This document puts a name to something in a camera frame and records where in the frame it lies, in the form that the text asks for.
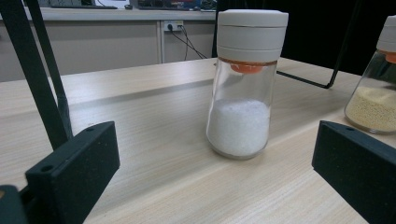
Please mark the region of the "black curtain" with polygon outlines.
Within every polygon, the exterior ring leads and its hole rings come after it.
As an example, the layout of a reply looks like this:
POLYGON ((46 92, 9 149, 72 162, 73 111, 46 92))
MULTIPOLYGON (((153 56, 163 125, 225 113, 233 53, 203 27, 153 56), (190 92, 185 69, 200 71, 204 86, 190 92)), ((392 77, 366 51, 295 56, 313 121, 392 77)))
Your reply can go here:
POLYGON ((396 0, 217 0, 217 11, 273 9, 289 14, 284 58, 333 68, 346 34, 340 70, 363 73, 396 0))

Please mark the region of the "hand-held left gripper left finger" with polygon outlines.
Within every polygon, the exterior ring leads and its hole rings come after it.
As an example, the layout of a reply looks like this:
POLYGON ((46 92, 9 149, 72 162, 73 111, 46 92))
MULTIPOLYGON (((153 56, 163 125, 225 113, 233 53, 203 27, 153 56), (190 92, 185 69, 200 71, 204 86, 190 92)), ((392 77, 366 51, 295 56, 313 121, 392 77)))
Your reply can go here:
POLYGON ((115 123, 91 126, 26 173, 32 224, 82 224, 120 168, 115 123))

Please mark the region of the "glass shaker jar yellow granules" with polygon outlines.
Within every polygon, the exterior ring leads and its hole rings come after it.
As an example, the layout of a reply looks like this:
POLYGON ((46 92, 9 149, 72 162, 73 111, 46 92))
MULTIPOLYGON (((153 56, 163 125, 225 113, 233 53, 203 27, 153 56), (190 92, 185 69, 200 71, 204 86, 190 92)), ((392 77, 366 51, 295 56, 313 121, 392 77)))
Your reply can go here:
POLYGON ((371 133, 396 133, 396 15, 388 16, 376 51, 344 110, 371 133))

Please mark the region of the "thin black stand pole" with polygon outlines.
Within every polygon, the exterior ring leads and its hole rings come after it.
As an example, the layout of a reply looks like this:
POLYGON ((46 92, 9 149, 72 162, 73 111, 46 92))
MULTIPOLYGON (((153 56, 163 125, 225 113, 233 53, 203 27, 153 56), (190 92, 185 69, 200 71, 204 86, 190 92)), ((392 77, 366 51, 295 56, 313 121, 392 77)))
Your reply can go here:
POLYGON ((57 103, 58 103, 58 111, 60 113, 64 125, 65 133, 67 138, 70 139, 73 137, 73 133, 72 133, 67 97, 64 91, 64 85, 62 83, 58 65, 54 57, 54 53, 47 33, 47 29, 45 27, 42 13, 37 0, 26 0, 26 3, 29 8, 29 12, 40 43, 40 47, 42 49, 47 67, 49 69, 49 75, 51 77, 51 81, 55 89, 57 103))

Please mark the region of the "monitor with red screen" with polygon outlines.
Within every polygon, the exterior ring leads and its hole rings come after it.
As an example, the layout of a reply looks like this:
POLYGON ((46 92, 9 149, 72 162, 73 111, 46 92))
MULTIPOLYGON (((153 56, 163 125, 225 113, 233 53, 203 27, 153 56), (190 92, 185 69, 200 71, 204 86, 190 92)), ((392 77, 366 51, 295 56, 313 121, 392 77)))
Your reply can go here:
POLYGON ((129 0, 138 9, 191 9, 200 6, 200 0, 129 0))

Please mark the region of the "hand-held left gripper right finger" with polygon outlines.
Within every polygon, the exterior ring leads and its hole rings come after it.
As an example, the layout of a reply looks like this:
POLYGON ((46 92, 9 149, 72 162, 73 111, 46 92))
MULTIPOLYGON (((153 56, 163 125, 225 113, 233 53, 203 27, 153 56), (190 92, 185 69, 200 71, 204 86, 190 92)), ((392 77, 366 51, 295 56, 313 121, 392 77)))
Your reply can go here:
POLYGON ((396 224, 396 148, 321 121, 312 166, 370 224, 396 224))

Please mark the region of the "white counter with cabinets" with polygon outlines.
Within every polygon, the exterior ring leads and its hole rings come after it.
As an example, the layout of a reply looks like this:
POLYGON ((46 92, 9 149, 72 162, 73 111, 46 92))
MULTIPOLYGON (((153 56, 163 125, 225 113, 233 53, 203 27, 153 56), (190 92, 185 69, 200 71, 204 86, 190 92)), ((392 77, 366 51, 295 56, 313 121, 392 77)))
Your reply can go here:
POLYGON ((215 16, 187 11, 41 10, 63 75, 209 58, 215 16), (183 21, 165 32, 164 21, 183 21))

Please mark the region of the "white wall socket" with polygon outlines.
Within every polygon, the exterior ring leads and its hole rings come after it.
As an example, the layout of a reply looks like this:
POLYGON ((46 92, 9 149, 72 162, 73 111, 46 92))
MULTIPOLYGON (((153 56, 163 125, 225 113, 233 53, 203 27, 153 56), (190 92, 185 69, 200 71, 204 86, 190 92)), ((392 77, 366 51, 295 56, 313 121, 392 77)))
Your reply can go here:
POLYGON ((163 29, 165 32, 180 32, 184 26, 183 21, 164 21, 163 29))

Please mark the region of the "glass shaker jar white granules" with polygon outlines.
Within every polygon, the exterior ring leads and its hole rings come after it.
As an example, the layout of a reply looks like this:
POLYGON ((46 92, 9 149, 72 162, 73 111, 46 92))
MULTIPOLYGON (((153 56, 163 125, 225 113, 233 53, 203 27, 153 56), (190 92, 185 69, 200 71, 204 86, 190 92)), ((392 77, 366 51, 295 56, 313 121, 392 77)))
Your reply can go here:
POLYGON ((220 155, 246 160, 266 147, 288 21, 288 13, 271 9, 228 9, 218 15, 206 137, 220 155))

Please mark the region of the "thick black stand bar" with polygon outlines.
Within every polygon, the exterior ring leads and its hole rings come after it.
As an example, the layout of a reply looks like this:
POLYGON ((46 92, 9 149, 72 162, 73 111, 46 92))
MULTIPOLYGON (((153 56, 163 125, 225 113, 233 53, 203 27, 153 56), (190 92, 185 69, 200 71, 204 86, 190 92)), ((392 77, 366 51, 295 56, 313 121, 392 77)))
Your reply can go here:
POLYGON ((21 0, 0 0, 0 15, 33 94, 51 146, 57 149, 67 141, 67 134, 21 0))

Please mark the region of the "black keyboard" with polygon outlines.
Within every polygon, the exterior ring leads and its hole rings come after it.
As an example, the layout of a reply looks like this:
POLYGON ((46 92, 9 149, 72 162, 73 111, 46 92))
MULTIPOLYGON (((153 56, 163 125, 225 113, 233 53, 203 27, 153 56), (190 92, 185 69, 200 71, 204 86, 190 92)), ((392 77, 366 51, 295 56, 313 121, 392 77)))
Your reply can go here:
POLYGON ((51 8, 73 8, 73 9, 118 9, 111 6, 50 6, 51 8))

